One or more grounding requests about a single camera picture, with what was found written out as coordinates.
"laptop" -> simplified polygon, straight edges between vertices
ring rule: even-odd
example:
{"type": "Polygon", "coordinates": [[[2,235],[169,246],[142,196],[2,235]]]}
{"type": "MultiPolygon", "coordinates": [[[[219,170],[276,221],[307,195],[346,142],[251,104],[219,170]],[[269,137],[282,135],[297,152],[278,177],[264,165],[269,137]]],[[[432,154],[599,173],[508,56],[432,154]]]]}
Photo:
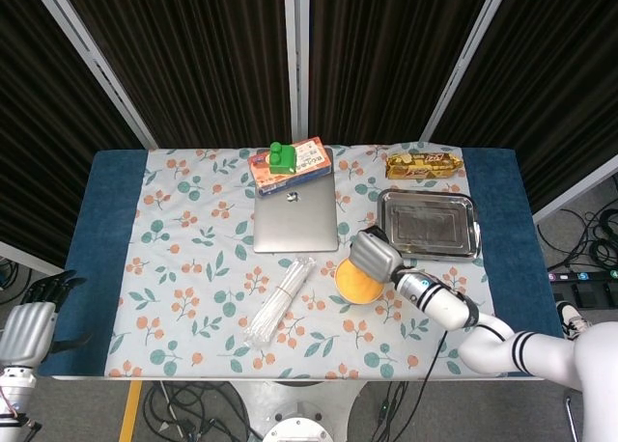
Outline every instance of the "laptop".
{"type": "MultiPolygon", "coordinates": [[[[332,150],[326,151],[332,162],[332,150]]],[[[336,251],[334,173],[268,196],[256,193],[254,219],[257,253],[336,251]]]]}

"snack package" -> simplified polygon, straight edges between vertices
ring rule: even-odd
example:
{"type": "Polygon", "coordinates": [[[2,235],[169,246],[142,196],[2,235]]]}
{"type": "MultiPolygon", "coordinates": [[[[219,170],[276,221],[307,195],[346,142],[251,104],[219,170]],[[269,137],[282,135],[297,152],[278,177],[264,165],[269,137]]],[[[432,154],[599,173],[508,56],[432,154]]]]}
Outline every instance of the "snack package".
{"type": "Polygon", "coordinates": [[[268,165],[269,152],[261,152],[247,159],[260,196],[282,191],[332,171],[332,163],[319,137],[299,141],[292,146],[296,149],[296,173],[293,175],[272,174],[268,165]]]}
{"type": "Polygon", "coordinates": [[[448,152],[393,154],[386,159],[386,177],[396,180],[448,179],[464,162],[448,152]]]}

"metal tray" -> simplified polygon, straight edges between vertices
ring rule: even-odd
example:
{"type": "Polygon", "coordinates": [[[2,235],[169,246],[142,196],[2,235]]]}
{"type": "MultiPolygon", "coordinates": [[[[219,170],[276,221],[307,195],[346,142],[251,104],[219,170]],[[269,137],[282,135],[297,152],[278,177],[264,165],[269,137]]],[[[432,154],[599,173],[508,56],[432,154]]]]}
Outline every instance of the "metal tray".
{"type": "Polygon", "coordinates": [[[481,251],[474,203],[464,194],[385,189],[378,223],[404,257],[462,261],[481,251]]]}

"curtain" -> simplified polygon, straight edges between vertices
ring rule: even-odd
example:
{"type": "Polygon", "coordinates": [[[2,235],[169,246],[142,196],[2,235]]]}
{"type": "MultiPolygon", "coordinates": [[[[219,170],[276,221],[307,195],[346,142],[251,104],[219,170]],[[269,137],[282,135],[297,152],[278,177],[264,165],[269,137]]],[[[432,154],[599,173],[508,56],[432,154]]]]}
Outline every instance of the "curtain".
{"type": "Polygon", "coordinates": [[[512,148],[539,210],[618,153],[618,0],[504,0],[432,141],[512,148]]]}
{"type": "Polygon", "coordinates": [[[289,142],[284,0],[70,0],[162,148],[289,142]]]}
{"type": "Polygon", "coordinates": [[[311,0],[309,131],[419,138],[485,0],[311,0]]]}
{"type": "Polygon", "coordinates": [[[63,266],[94,154],[141,145],[41,0],[0,3],[0,240],[63,266]]]}

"bundle of straws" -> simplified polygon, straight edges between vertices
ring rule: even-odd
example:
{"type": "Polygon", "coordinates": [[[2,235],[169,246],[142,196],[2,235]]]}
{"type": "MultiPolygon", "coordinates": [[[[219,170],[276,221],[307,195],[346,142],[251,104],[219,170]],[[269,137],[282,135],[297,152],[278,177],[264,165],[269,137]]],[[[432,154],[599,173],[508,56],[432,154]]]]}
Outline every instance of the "bundle of straws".
{"type": "Polygon", "coordinates": [[[298,257],[292,262],[281,284],[244,330],[248,345],[259,348],[270,342],[279,321],[288,311],[315,264],[316,261],[310,257],[298,257]]]}

